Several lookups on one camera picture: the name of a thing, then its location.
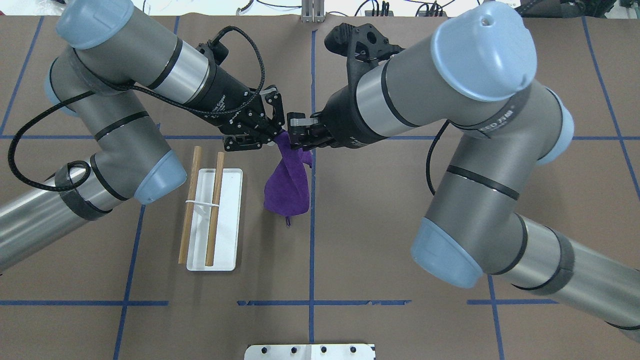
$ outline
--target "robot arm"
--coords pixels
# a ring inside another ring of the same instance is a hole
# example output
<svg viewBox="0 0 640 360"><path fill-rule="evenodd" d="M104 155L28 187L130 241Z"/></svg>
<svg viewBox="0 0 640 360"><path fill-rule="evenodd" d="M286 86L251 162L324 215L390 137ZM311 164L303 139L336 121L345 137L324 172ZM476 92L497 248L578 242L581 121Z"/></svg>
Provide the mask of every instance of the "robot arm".
<svg viewBox="0 0 640 360"><path fill-rule="evenodd" d="M412 247L422 268L463 288L504 278L640 342L640 272L514 213L536 164L573 136L560 98L534 79L516 12L485 3L404 51L370 24L340 25L325 45L347 56L349 85L310 119L289 115L296 146L359 148L440 119L464 133Z"/></svg>
<svg viewBox="0 0 640 360"><path fill-rule="evenodd" d="M258 89L219 66L228 54L219 39L231 29L246 35L227 27L194 49L130 0L76 0L67 7L56 30L70 46L51 65L45 91L54 104L81 98L62 110L82 118L101 151L84 160L86 169L77 167L81 161L69 163L45 184L21 178L37 189L0 207L0 272L131 197L149 204L185 181L180 161L131 89L163 95L219 127L228 135L227 151L259 149L283 131L282 97L275 86L261 91L264 66L255 44L246 37L263 70Z"/></svg>

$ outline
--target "purple cloth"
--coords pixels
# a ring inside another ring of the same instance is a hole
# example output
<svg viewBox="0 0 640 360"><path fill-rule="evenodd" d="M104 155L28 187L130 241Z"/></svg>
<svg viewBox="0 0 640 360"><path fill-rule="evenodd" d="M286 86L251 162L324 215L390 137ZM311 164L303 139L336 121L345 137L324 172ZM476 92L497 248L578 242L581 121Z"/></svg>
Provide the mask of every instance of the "purple cloth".
<svg viewBox="0 0 640 360"><path fill-rule="evenodd" d="M276 136L282 160L264 186L264 208L284 217L304 214L309 210L307 170L311 167L311 153L291 150L289 134Z"/></svg>

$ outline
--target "wooden stick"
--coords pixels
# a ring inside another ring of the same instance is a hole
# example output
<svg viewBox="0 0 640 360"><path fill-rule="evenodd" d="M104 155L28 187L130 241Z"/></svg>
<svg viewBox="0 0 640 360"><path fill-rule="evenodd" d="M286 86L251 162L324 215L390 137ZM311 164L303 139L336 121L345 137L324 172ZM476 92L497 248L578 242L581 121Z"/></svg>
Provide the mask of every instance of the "wooden stick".
<svg viewBox="0 0 640 360"><path fill-rule="evenodd" d="M218 153L218 161L216 162L216 179L213 184L213 204L220 204L220 194L222 194L222 173L225 168L225 153ZM214 206L211 208L211 219L209 221L209 237L207 240L207 257L205 259L205 266L213 266L213 253L216 248L216 232L218 231L218 214L220 213L220 207Z"/></svg>
<svg viewBox="0 0 640 360"><path fill-rule="evenodd" d="M189 179L189 193L187 200L196 199L196 186L198 184L198 171L200 171L200 160L202 160L202 148L196 146L193 148L193 161L191 162L191 178ZM193 203L187 202L187 208L184 210L184 222L182 223L182 239L180 240L180 255L178 256L178 264L187 262L187 253L189 252L189 238L191 237L191 221L193 220Z"/></svg>

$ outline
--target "blue tape grid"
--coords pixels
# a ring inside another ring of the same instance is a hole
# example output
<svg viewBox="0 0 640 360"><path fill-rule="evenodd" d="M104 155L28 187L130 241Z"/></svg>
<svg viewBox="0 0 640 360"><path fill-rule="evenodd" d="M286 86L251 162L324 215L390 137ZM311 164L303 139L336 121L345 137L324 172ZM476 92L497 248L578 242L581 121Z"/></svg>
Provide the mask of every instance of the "blue tape grid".
<svg viewBox="0 0 640 360"><path fill-rule="evenodd" d="M29 59L31 58L31 53L33 53L33 48L36 45L36 40L38 39L38 35L40 34L40 29L42 29L43 21L44 21L44 16L41 16L40 20L38 21L38 26L36 27L36 31L33 34L33 39L31 39L31 45L29 46L29 51L27 52L27 56L24 59L24 63L22 63L22 69L20 69L18 80L15 82L15 86L13 87L13 92L11 94L11 98L9 99L9 105L6 107L6 111L4 112L4 118L2 120L2 124L0 125L0 135L4 133L4 127L6 126L6 122L9 120L9 114L11 113L13 102L15 101L16 95L18 95L18 89L20 88L20 84L22 83L22 77L24 76L24 72L27 69L27 64L29 63Z"/></svg>
<svg viewBox="0 0 640 360"><path fill-rule="evenodd" d="M316 31L311 32L311 112L316 112ZM308 306L309 343L316 342L316 306L404 306L411 300L316 300L316 150L311 151L311 204L309 234L309 299L308 300L249 300L238 301L238 306Z"/></svg>
<svg viewBox="0 0 640 360"><path fill-rule="evenodd" d="M20 84L22 83L24 72L29 63L29 59L31 58L31 54L33 53L33 48L38 39L38 35L40 34L43 21L44 21L44 17L40 17L40 20L38 21L38 26L36 27L35 34L33 35L33 39L31 40L29 51L27 52L27 56L24 59L24 63L22 64L22 70L20 71L18 80L16 81L16 84L13 88L12 96L9 100L9 104L4 113L2 124L0 125L0 139L13 138L13 135L3 135L4 128L11 114L13 102L15 101L16 95L20 88ZM180 17L178 16L175 18L175 25L173 28L174 33L177 33L179 22L180 22ZM51 140L51 139L93 140L93 137L89 135L26 135L26 136L23 136L23 138L43 139L43 140ZM166 136L165 138L182 138L182 136ZM222 138L222 136L189 136L188 138L220 139ZM131 262L129 263L129 273L127 275L127 285L125 287L124 298L122 299L122 301L118 301L118 300L0 300L0 306L120 306L122 308L120 312L120 323L118 325L118 334L116 336L116 343L113 351L113 359L117 360L120 356L120 345L122 344L122 336L124 334L124 325L127 318L127 308L129 306L169 306L168 301L129 300L129 297L131 295L131 285L133 282L133 274L136 267L136 258L138 256L138 246L140 244L140 235L142 232L142 223L143 223L144 216L145 216L145 206L142 205L140 208L140 214L138 216L136 237L133 243L133 249L131 252Z"/></svg>
<svg viewBox="0 0 640 360"><path fill-rule="evenodd" d="M41 17L38 21L38 26L36 27L36 31L33 35L33 39L31 41L31 45L29 47L29 51L26 55L24 63L22 65L22 69L18 76L18 80L14 86L12 96L10 98L10 102L8 107L4 113L4 118L2 124L0 124L0 139L12 139L13 135L4 135L4 129L6 127L6 123L9 119L13 103L17 96L17 92L20 88L20 84L22 83L22 78L24 77L24 73L33 52L33 48L35 46L36 40L38 38L38 34L42 28L44 17ZM177 33L179 26L180 17L176 17L175 25L174 25L174 33ZM640 136L623 136L620 130L620 126L618 124L618 120L615 116L615 112L613 110L613 106L611 104L611 100L609 98L609 93L605 86L604 80L602 78L602 74L600 73L600 67L598 66L598 61L595 56L595 52L593 50L593 46L591 44L591 37L589 34L589 28L586 21L586 18L582 18L582 25L584 28L584 34L586 37L587 45L589 47L589 52L591 53L591 58L593 60L593 65L598 76L598 81L600 82L600 86L602 88L603 95L605 97L605 101L607 103L607 107L609 109L609 113L611 115L611 120L613 122L614 128L616 130L617 136L574 136L574 140L617 140L620 143L621 150L625 157L625 161L627 163L627 167L629 170L629 174L633 181L634 187L636 189L636 194L640 199L640 186L638 185L637 177L634 171L634 168L631 164L630 157L628 155L627 147L625 145L625 141L634 141L640 140ZM316 51L316 31L312 32L312 85L311 85L311 102L312 102L312 112L316 111L316 71L315 71L315 51ZM92 136L89 135L26 135L25 139L36 139L36 140L93 140ZM207 136L207 135L167 135L166 139L169 140L219 140L222 139L222 136ZM434 136L393 136L390 137L389 140L433 140ZM238 301L238 306L308 306L309 307L309 340L311 343L314 342L314 306L362 306L362 305L382 305L382 306L402 306L408 304L411 300L316 300L315 299L315 202L316 202L316 153L315 151L312 153L313 156L313 168L312 168L312 195L311 195L311 234L310 234L310 269L309 269L309 300L250 300L250 301ZM127 287L125 290L125 297L123 301L84 301L84 300L0 300L0 306L122 306L122 314L120 319L120 326L118 328L118 336L116 339L116 347L114 351L114 359L118 359L120 344L122 342L122 333L124 330L124 323L126 319L127 307L128 306L168 306L167 301L129 301L129 294L131 292L131 281L132 275L135 267L135 259L138 250L138 244L140 240L140 231L142 220L144 216L145 207L142 206L140 210L140 218L138 221L138 230L136 231L136 239L134 242L134 250L132 252L132 259L129 268L129 278L127 279ZM498 315L498 306L502 305L544 305L544 304L557 304L557 302L550 299L496 299L495 297L495 288L493 286L493 277L488 276L488 286L490 291L489 300L486 299L475 299L468 300L468 305L491 305L493 312L493 322L495 326L496 340L499 351L500 360L503 360L504 357L504 347L502 344L502 334L500 330L500 320Z"/></svg>
<svg viewBox="0 0 640 360"><path fill-rule="evenodd" d="M627 168L629 171L629 175L631 176L631 180L633 181L634 187L636 189L636 195L638 199L640 199L640 187L638 187L638 181L636 177L636 173L634 171L633 165L631 164L631 160L629 158L627 152L627 146L625 145L625 141L629 140L640 140L640 136L623 136L620 130L620 125L618 124L618 119L616 118L616 114L613 110L613 105L611 104L611 99L609 98L609 92L607 91L607 87L605 86L604 80L602 78L602 74L600 73L600 67L598 66L598 60L596 59L595 52L593 50L593 45L591 44L591 36L589 34L589 26L587 25L586 17L582 17L582 27L584 28L584 36L587 40L587 46L589 47L589 52L591 53L591 59L593 60L593 67L595 69L596 75L598 76L598 81L600 82L600 87L602 88L602 94L607 103L607 108L609 109L609 115L611 116L611 121L613 122L613 126L616 130L617 136L574 136L574 140L616 140L619 141L620 147L622 149L622 153L625 157L625 162L627 163ZM498 354L500 360L504 360L504 346L502 344L502 331L500 329L500 318L498 315L498 305L545 305L545 304L558 304L556 301L551 299L505 299L498 300L495 298L495 288L493 287L493 277L488 275L488 285L489 285L489 294L490 300L468 300L468 305L491 305L493 312L493 324L495 327L495 337L497 340L498 346Z"/></svg>

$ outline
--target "white tray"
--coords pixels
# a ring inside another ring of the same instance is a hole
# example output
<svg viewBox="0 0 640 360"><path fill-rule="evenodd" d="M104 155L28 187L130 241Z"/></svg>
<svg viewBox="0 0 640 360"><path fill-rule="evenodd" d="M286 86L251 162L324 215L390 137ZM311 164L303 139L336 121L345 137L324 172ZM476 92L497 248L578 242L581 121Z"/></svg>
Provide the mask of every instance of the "white tray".
<svg viewBox="0 0 640 360"><path fill-rule="evenodd" d="M198 173L196 198L198 202L211 202L216 169L203 168ZM211 208L195 204L191 221L191 237L187 269L191 271L231 271L236 268L240 200L242 197L242 170L226 168L222 172L222 193L216 233L213 266L205 266L209 218Z"/></svg>

